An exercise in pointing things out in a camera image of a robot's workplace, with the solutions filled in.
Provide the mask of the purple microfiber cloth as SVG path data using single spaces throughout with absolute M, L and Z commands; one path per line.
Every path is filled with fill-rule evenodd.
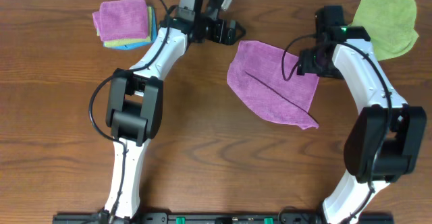
M 305 130 L 318 128 L 309 115 L 319 77 L 293 75 L 285 81 L 298 57 L 257 40 L 242 40 L 227 71 L 227 84 L 238 98 L 265 121 L 297 125 Z

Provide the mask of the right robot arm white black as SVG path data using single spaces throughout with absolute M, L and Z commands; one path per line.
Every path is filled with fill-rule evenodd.
M 344 145 L 345 173 L 321 204 L 322 223 L 357 223 L 383 189 L 414 171 L 427 116 L 387 79 L 361 26 L 318 25 L 298 74 L 345 80 L 358 118 Z

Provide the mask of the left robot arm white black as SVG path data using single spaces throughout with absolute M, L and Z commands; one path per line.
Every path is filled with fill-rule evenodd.
M 105 122 L 110 128 L 115 160 L 111 189 L 97 223 L 133 223 L 140 206 L 140 180 L 145 152 L 159 131 L 163 83 L 192 43 L 205 40 L 234 45 L 246 31 L 236 21 L 220 18 L 232 0 L 180 0 L 166 8 L 157 38 L 130 69 L 109 77 Z

